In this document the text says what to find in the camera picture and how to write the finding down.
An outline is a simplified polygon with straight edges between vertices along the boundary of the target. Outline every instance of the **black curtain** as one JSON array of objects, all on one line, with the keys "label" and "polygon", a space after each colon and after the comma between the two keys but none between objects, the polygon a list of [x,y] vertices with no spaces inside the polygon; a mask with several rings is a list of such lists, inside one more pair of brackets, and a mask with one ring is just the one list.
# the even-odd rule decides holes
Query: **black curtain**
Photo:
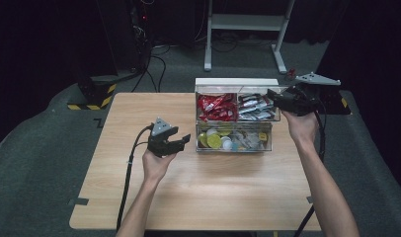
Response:
[{"label": "black curtain", "polygon": [[317,73],[352,91],[401,185],[401,0],[351,1]]},{"label": "black curtain", "polygon": [[330,40],[350,0],[296,0],[283,39],[297,43]]},{"label": "black curtain", "polygon": [[0,1],[0,142],[74,83],[39,1]]},{"label": "black curtain", "polygon": [[[214,13],[284,15],[288,0],[215,0]],[[330,40],[350,0],[296,0],[283,41],[314,44]]]}]

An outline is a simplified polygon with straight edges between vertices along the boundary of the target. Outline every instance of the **yellow and black tape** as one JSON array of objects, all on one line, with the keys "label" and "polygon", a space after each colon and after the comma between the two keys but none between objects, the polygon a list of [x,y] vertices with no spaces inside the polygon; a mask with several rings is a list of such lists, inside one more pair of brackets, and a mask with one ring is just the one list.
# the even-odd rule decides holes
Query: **yellow and black tape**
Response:
[{"label": "yellow and black tape", "polygon": [[348,107],[348,102],[346,102],[345,98],[342,97],[342,105],[344,108]]},{"label": "yellow and black tape", "polygon": [[98,110],[103,110],[105,109],[109,102],[112,99],[112,95],[114,93],[114,90],[116,88],[117,84],[114,84],[110,86],[107,90],[107,93],[102,96],[101,101],[99,105],[96,104],[68,104],[68,109],[72,111],[80,111],[80,110],[91,110],[91,111],[98,111]]}]

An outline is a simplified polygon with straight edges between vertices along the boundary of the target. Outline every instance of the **white shelf frame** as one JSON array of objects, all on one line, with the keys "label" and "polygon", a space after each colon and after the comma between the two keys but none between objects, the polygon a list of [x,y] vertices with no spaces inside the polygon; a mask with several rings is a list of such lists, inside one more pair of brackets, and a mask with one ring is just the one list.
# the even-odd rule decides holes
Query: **white shelf frame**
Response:
[{"label": "white shelf frame", "polygon": [[281,74],[286,73],[283,59],[281,58],[281,44],[289,23],[295,0],[289,0],[287,10],[283,16],[254,16],[254,15],[233,15],[233,14],[212,14],[212,0],[209,0],[207,18],[207,36],[204,54],[204,70],[212,69],[212,29],[222,30],[246,30],[246,31],[269,31],[279,32],[278,41],[272,44],[272,53]]}]

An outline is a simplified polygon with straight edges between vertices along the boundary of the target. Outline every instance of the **dark background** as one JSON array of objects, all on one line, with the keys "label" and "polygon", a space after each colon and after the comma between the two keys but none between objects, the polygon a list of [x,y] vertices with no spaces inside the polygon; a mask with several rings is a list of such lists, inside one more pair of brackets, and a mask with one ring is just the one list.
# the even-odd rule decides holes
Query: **dark background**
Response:
[{"label": "dark background", "polygon": [[[120,43],[112,44],[112,33],[101,20],[104,18],[100,7],[104,4],[98,5],[95,0],[78,2],[64,1],[58,5],[56,1],[0,1],[0,142],[21,121],[42,112],[54,95],[77,82],[71,61],[65,60],[66,46],[78,48],[73,50],[79,54],[75,65],[86,76],[115,74],[119,66],[127,66],[117,63],[115,47]],[[123,1],[112,1],[112,4],[123,5]],[[158,1],[158,4],[161,6],[167,1]],[[217,12],[261,14],[263,9],[268,9],[263,4],[273,4],[274,8],[269,9],[283,12],[285,1],[257,1],[248,8],[241,7],[241,0],[214,4]],[[176,36],[173,31],[182,32],[179,25],[173,24],[167,25],[174,28],[159,31],[157,25],[161,18],[156,25],[155,17],[150,22],[151,33],[154,37],[191,45],[191,39],[201,27],[202,1],[174,6],[187,8],[187,11],[179,9],[179,19],[191,36],[173,38]],[[83,15],[77,14],[78,7],[83,9]],[[152,6],[147,14],[156,11]],[[65,37],[72,45],[59,43],[58,22],[49,16],[63,16],[60,19],[68,20],[62,23],[70,26],[67,29],[72,33]],[[123,18],[122,29],[131,34],[130,22],[126,15]],[[83,22],[87,27],[77,31]],[[297,0],[285,41],[304,39],[310,43],[330,40],[317,73],[341,80],[342,89],[353,92],[372,139],[401,185],[401,0],[350,3]],[[135,53],[130,52],[127,58],[130,57],[135,57]]]}]

